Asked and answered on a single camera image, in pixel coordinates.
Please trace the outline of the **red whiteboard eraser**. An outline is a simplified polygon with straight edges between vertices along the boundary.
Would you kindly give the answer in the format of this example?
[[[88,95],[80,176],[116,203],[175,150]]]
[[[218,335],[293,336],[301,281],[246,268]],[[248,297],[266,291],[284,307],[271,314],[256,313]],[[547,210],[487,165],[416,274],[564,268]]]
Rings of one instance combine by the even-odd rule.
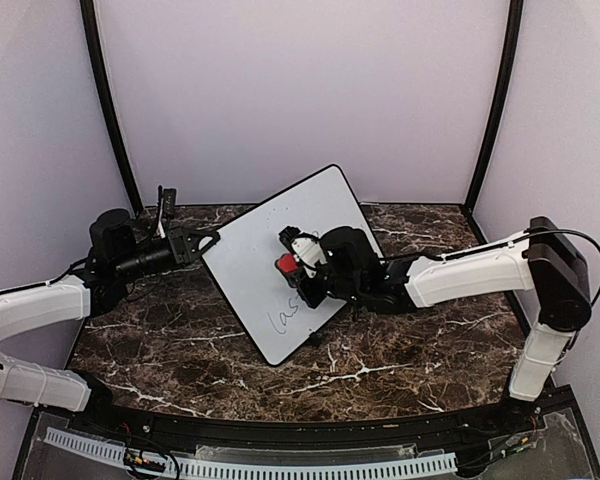
[[[294,274],[298,269],[295,257],[291,253],[285,253],[275,261],[276,269],[283,275]]]

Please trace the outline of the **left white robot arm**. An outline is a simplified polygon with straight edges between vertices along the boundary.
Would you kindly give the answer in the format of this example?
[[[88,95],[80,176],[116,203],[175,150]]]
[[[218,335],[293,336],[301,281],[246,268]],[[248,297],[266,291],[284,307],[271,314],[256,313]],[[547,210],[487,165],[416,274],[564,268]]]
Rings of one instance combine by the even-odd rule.
[[[147,276],[182,269],[199,260],[220,239],[216,231],[183,227],[138,241],[130,214],[113,209],[90,226],[86,258],[47,281],[0,291],[0,342],[64,321],[83,321],[113,310],[128,285]],[[93,397],[85,375],[58,370],[0,352],[0,399],[81,412],[100,436],[121,427],[120,412]]]

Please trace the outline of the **white whiteboard with black frame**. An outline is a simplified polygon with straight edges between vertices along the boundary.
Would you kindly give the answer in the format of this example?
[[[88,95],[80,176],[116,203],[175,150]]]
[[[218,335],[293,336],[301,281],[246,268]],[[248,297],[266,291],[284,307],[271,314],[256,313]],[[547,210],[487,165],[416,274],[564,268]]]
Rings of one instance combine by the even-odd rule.
[[[381,248],[344,172],[329,165],[239,215],[219,229],[220,240],[203,263],[266,364],[278,366],[343,309],[325,299],[309,308],[277,271],[287,252],[279,233],[287,226],[321,236],[340,226],[363,230]]]

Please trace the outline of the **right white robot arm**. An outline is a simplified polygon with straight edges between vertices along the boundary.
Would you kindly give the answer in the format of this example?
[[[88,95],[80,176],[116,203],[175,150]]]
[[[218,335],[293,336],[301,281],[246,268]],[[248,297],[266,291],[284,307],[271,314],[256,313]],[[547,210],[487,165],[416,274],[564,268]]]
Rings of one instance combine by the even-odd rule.
[[[461,298],[534,292],[537,320],[509,377],[509,396],[490,413],[491,426],[510,434],[527,420],[527,402],[539,397],[600,297],[572,237],[591,239],[538,216],[527,229],[477,247],[382,257],[359,228],[341,226],[316,236],[288,226],[279,234],[287,252],[275,266],[311,309],[334,299],[378,314],[402,314]]]

